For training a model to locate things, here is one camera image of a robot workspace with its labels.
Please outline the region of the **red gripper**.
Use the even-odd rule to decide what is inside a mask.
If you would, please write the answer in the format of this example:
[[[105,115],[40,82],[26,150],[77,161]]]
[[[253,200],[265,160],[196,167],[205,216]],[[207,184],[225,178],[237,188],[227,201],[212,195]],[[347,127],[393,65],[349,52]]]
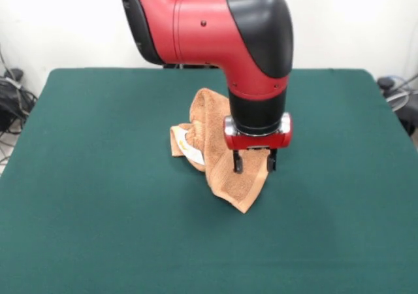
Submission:
[[[228,149],[233,150],[233,171],[243,172],[243,160],[239,150],[268,148],[266,167],[268,172],[274,172],[277,164],[279,148],[286,148],[293,137],[293,121],[290,113],[281,117],[278,129],[269,135],[245,135],[238,131],[232,116],[227,116],[223,122],[223,135]]]

